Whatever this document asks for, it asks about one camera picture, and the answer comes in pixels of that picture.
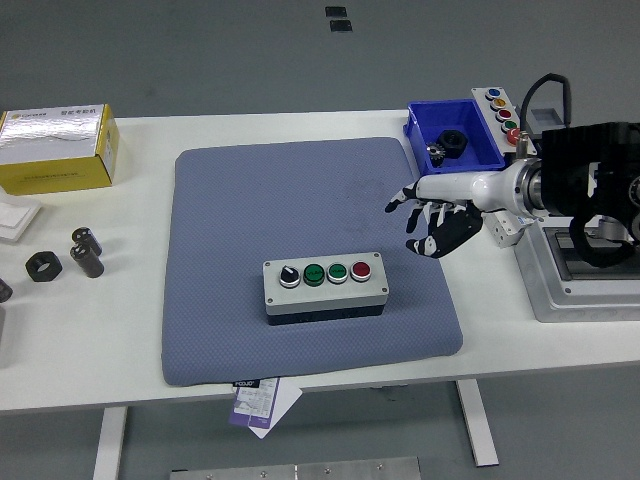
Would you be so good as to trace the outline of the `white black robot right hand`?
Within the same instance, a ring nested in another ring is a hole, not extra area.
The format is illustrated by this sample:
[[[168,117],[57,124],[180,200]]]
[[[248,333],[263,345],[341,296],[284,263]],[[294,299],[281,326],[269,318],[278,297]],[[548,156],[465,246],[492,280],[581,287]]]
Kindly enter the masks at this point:
[[[519,217],[529,215],[525,209],[525,187],[521,184],[523,167],[517,164],[503,171],[426,175],[399,190],[385,211],[391,213],[411,201],[406,232],[413,233],[418,220],[425,218],[427,234],[421,239],[407,240],[407,249],[417,255],[441,258],[480,231],[484,213],[508,211]]]

